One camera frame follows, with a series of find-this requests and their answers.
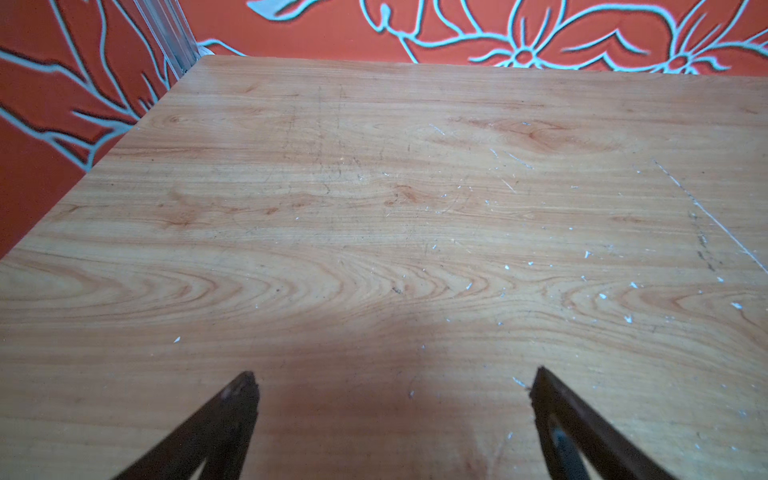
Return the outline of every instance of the wooden table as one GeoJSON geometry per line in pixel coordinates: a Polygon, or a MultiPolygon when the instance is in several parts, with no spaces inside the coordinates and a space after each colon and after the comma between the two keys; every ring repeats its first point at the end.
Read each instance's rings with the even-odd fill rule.
{"type": "Polygon", "coordinates": [[[244,478],[547,478],[544,364],[765,478],[767,132],[766,79],[205,57],[0,263],[0,477],[252,369],[244,478]]]}

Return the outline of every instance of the orange wall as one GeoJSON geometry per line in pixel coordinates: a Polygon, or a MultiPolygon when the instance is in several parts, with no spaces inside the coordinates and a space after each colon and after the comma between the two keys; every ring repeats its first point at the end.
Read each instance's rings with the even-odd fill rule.
{"type": "MultiPolygon", "coordinates": [[[[768,0],[180,3],[216,53],[768,75],[768,0]]],[[[3,9],[0,256],[176,80],[133,0],[3,9]]]]}

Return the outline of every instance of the long white scratch line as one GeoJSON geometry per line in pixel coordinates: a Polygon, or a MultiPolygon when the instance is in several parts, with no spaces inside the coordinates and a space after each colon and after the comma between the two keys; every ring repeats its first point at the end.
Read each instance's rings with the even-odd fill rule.
{"type": "Polygon", "coordinates": [[[531,170],[533,170],[533,167],[532,167],[531,165],[528,165],[528,164],[526,164],[524,161],[520,160],[520,159],[519,159],[519,158],[517,158],[515,155],[513,155],[513,154],[510,154],[510,153],[509,153],[509,152],[507,152],[507,151],[504,151],[504,153],[506,153],[506,154],[507,154],[507,155],[509,155],[510,157],[514,158],[515,160],[517,160],[517,161],[518,161],[518,162],[520,162],[521,164],[523,164],[523,165],[525,166],[525,168],[530,168],[531,170]]]}
{"type": "Polygon", "coordinates": [[[430,126],[430,127],[432,127],[432,128],[434,128],[435,130],[437,130],[437,131],[438,131],[438,132],[440,132],[441,134],[443,134],[443,136],[445,136],[445,132],[443,132],[442,130],[440,130],[439,128],[437,128],[435,125],[433,125],[433,124],[429,124],[429,126],[430,126]]]}
{"type": "Polygon", "coordinates": [[[509,187],[509,190],[512,190],[512,193],[513,193],[513,194],[516,194],[516,193],[517,193],[517,192],[515,191],[515,189],[514,189],[514,188],[512,188],[512,185],[508,184],[506,180],[504,180],[503,178],[501,178],[500,180],[501,180],[502,182],[504,182],[504,185],[506,185],[507,187],[509,187]]]}
{"type": "Polygon", "coordinates": [[[671,179],[672,179],[672,181],[675,183],[675,185],[677,185],[678,187],[680,187],[680,189],[681,189],[683,192],[685,192],[685,194],[686,194],[686,195],[687,195],[687,196],[690,198],[690,200],[691,200],[692,202],[694,202],[694,205],[696,205],[697,207],[699,207],[699,208],[701,209],[701,211],[703,211],[704,213],[706,213],[706,214],[707,214],[707,216],[708,216],[709,218],[711,218],[711,219],[712,219],[712,221],[713,221],[714,223],[716,223],[718,227],[720,227],[720,228],[722,228],[722,229],[723,229],[723,232],[725,232],[725,233],[727,233],[727,234],[728,234],[728,237],[730,237],[730,239],[731,239],[731,240],[733,240],[734,242],[736,242],[736,245],[738,245],[739,247],[741,247],[741,250],[742,250],[744,253],[746,253],[747,255],[749,255],[749,256],[750,256],[750,258],[751,258],[752,260],[754,260],[754,261],[755,261],[755,263],[757,263],[757,265],[758,265],[758,266],[759,266],[761,269],[763,269],[763,272],[765,272],[766,274],[768,274],[768,269],[767,269],[767,268],[766,268],[766,267],[765,267],[765,266],[764,266],[762,263],[760,263],[760,261],[757,259],[757,257],[755,257],[755,256],[752,254],[752,252],[750,252],[750,251],[749,251],[749,250],[748,250],[748,249],[747,249],[747,248],[746,248],[746,247],[745,247],[745,246],[744,246],[744,245],[743,245],[743,244],[742,244],[742,243],[741,243],[741,242],[740,242],[740,241],[739,241],[739,240],[738,240],[736,237],[734,237],[734,236],[733,236],[733,234],[730,232],[730,230],[728,230],[728,229],[727,229],[727,228],[726,228],[726,227],[725,227],[725,226],[724,226],[722,223],[720,223],[720,221],[718,221],[718,219],[717,219],[717,218],[715,218],[715,217],[714,217],[714,215],[712,215],[711,213],[709,213],[709,212],[707,211],[707,209],[706,209],[706,208],[704,208],[704,207],[703,207],[703,205],[702,205],[702,204],[700,204],[698,200],[696,200],[696,197],[694,197],[694,196],[691,194],[691,192],[689,192],[688,190],[686,190],[686,189],[685,189],[685,187],[683,187],[682,185],[680,185],[680,182],[679,182],[679,181],[677,181],[677,179],[676,179],[675,177],[673,177],[673,176],[672,176],[672,174],[670,174],[670,173],[669,173],[669,171],[667,171],[667,169],[666,169],[666,168],[662,167],[662,166],[659,164],[659,162],[657,162],[657,161],[655,161],[655,160],[654,160],[654,163],[655,163],[656,165],[658,165],[658,167],[661,169],[661,171],[663,171],[665,174],[667,174],[667,176],[668,176],[669,178],[671,178],[671,179]]]}

